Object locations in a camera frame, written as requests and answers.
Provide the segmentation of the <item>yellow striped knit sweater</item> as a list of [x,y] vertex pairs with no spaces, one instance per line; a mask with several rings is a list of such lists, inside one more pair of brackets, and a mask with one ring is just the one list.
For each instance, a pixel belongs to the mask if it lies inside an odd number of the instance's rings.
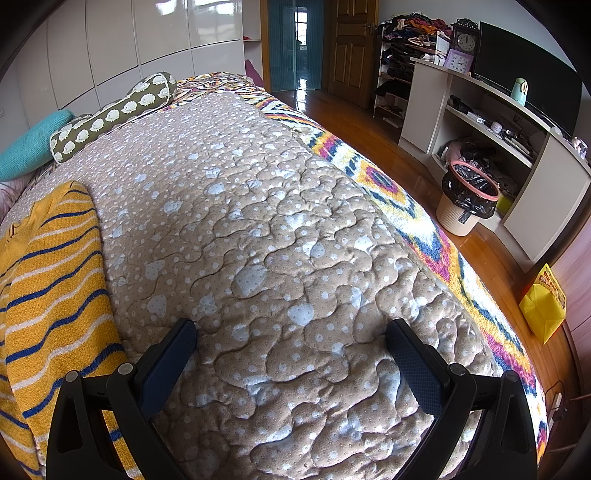
[[45,476],[65,375],[109,375],[126,360],[96,208],[86,188],[69,181],[1,240],[1,436],[26,475]]

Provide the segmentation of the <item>shoe rack with clothes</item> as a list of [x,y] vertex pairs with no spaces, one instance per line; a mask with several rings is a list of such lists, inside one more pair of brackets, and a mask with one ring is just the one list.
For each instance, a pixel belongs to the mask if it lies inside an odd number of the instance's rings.
[[394,15],[377,29],[379,55],[374,117],[401,131],[415,70],[415,59],[438,56],[439,39],[448,41],[452,27],[442,19],[423,13]]

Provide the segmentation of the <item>colourful geometric patterned blanket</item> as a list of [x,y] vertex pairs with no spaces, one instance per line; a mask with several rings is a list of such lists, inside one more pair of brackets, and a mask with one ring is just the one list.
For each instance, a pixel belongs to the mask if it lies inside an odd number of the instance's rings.
[[215,92],[232,92],[263,116],[290,128],[315,155],[335,165],[362,188],[438,282],[475,320],[497,365],[520,376],[533,422],[537,457],[545,453],[549,428],[545,394],[535,367],[490,291],[431,215],[401,185],[353,147],[303,112],[294,110],[245,75],[214,72],[177,81],[171,105],[184,105]]

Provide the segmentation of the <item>yellow paper bag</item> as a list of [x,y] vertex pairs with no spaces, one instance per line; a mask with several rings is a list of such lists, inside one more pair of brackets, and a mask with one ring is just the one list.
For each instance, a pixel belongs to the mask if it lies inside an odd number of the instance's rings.
[[564,322],[567,297],[548,264],[539,271],[519,308],[542,344],[546,344]]

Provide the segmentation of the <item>white bin with black bag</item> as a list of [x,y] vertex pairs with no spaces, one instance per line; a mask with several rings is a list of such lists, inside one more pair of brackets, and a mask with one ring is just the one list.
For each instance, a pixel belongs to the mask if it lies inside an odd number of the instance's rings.
[[450,162],[442,179],[442,191],[437,218],[458,237],[467,236],[481,219],[491,218],[501,194],[495,180],[462,160]]

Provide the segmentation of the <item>pink floral duvet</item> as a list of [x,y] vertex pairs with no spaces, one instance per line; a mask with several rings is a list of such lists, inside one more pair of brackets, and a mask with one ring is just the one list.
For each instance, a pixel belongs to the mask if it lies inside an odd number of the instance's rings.
[[33,176],[34,173],[30,172],[13,180],[0,182],[0,221],[6,217]]

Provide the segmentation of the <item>beige heart quilted bedspread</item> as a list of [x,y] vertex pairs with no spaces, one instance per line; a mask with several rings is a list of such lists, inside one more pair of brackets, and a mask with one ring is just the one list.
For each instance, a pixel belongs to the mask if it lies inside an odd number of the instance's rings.
[[405,320],[496,376],[476,323],[370,195],[233,93],[118,128],[17,200],[76,181],[96,208],[128,361],[180,318],[191,355],[155,423],[192,479],[387,479],[432,423],[388,353]]

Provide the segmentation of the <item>white tv cabinet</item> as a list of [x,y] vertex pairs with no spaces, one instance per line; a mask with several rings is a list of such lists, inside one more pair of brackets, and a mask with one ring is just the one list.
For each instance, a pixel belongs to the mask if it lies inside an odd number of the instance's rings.
[[507,213],[484,224],[529,271],[558,245],[587,195],[587,161],[547,122],[499,90],[425,60],[414,64],[400,146],[441,180],[448,143],[481,142],[487,159],[516,185]]

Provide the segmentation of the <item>turquoise pillow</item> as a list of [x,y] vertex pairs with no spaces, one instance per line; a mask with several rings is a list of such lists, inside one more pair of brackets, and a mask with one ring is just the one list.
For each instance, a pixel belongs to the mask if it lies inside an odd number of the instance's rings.
[[51,135],[74,118],[67,109],[57,110],[31,127],[1,153],[0,180],[17,179],[45,165],[52,159]]

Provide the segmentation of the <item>green white thermos bottle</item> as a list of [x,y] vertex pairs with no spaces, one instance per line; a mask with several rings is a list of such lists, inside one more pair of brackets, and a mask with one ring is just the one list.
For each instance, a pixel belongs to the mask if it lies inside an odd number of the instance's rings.
[[528,90],[528,82],[524,78],[517,78],[514,82],[510,96],[515,102],[521,106],[525,106],[527,102]]

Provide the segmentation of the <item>black flat television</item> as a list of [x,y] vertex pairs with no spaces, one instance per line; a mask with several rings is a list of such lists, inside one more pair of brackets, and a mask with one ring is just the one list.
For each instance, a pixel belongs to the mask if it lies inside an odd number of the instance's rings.
[[563,133],[574,133],[582,81],[573,68],[542,47],[482,22],[474,74],[507,93],[516,79],[526,80],[526,105],[549,118]]

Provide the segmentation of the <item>olive white-spotted bolster pillow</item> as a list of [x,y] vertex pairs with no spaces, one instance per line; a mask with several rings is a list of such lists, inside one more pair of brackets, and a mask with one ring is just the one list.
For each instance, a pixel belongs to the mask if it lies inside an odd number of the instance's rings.
[[50,153],[58,163],[106,135],[115,127],[167,106],[176,89],[176,80],[168,72],[157,72],[140,80],[122,98],[93,114],[74,118],[51,134]]

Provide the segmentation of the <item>purple square clock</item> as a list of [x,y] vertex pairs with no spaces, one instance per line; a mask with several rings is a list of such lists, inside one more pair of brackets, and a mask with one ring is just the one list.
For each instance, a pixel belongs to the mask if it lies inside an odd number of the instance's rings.
[[451,48],[446,56],[444,67],[460,74],[468,75],[471,70],[473,60],[473,54]]

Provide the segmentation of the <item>dark ornate table clock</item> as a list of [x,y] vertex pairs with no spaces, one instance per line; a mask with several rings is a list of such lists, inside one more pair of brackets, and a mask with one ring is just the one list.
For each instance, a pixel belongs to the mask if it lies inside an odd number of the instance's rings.
[[451,48],[475,56],[480,39],[479,25],[468,18],[460,18],[452,27]]

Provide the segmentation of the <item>brown wooden door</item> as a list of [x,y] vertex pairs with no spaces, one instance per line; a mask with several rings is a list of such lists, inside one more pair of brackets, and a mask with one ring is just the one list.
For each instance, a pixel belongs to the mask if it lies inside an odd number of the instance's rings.
[[328,2],[328,92],[362,108],[369,106],[373,85],[379,9],[375,0]]

